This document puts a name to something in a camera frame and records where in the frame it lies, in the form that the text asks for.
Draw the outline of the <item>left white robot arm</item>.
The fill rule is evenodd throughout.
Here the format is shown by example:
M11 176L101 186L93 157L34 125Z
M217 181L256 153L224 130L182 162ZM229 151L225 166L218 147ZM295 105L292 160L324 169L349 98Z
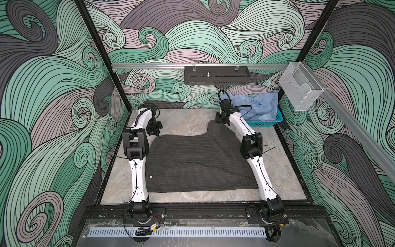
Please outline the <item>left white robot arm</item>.
M132 195L126 202L133 216L151 217L146 184L146 161L150 151L148 136L159 136L163 128L157 120L160 110L155 104L145 104L130 127L122 130L123 152L129 161L132 175Z

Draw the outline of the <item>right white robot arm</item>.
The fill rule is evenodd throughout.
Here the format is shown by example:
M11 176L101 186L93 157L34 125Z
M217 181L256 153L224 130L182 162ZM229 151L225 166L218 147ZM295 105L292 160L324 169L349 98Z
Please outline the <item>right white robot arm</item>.
M216 122L229 126L233 125L237 133L242 135L240 153L250 165L257 182L261 203L263 204L260 214L264 222L273 224L276 221L285 220L283 201L273 188L262 160L264 154L263 136L248 125L240 112L241 108L248 108L249 106L233 106L230 95L224 90L219 90L218 101L221 111L216 114Z

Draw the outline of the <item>dark grey pinstripe shirt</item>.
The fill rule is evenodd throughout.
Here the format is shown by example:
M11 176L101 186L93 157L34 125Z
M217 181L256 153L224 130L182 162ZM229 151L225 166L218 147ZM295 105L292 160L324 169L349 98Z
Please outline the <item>dark grey pinstripe shirt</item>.
M162 135L146 160L148 192L257 189L241 143L224 124L210 121L201 135Z

